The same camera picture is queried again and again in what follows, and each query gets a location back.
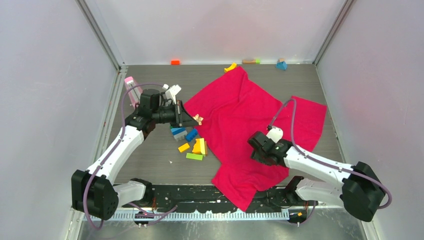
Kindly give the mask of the red maple leaf brooch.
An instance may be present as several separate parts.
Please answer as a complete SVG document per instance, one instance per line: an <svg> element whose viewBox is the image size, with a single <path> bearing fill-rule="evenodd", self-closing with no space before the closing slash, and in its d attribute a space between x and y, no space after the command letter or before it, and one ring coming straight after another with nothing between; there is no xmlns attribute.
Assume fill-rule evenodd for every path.
<svg viewBox="0 0 424 240"><path fill-rule="evenodd" d="M204 118L201 117L199 114L196 114L193 119L198 123L199 126L201 126L203 124L203 120Z"/></svg>

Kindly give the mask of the red t-shirt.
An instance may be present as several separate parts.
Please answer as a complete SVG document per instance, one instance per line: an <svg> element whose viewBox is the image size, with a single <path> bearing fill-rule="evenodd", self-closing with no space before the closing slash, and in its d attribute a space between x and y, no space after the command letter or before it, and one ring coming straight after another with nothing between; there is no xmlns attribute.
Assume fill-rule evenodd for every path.
<svg viewBox="0 0 424 240"><path fill-rule="evenodd" d="M217 78L185 104L186 111L203 117L196 129L221 163L212 179L242 211L258 191L266 191L289 176L283 166L268 166L251 159L248 139L255 132L267 132L269 123L283 130L285 140L295 140L313 151L322 135L327 107L294 96L283 104L251 81L242 67Z"/></svg>

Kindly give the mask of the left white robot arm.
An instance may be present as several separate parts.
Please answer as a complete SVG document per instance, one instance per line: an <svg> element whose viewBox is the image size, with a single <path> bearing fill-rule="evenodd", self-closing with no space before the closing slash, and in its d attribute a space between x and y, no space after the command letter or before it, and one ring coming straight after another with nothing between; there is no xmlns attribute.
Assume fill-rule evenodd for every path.
<svg viewBox="0 0 424 240"><path fill-rule="evenodd" d="M144 89L135 110L123 118L123 125L110 146L87 170L76 170L71 176L72 208L101 220L110 219L118 207L138 203L148 207L153 202L152 184L133 178L115 184L116 177L131 154L144 142L157 124L173 128L195 127L199 122L177 99L179 85L165 91Z"/></svg>

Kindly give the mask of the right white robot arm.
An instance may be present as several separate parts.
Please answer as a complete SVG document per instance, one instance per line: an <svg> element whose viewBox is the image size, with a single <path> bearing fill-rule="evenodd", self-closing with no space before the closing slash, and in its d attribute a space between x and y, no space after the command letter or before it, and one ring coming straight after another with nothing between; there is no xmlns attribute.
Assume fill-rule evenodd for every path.
<svg viewBox="0 0 424 240"><path fill-rule="evenodd" d="M318 178L314 181L294 176L283 189L289 205L317 201L343 207L363 222L371 222L388 193L366 163L337 162L314 154L270 131L255 132L248 139L253 148L251 159L267 165L299 170Z"/></svg>

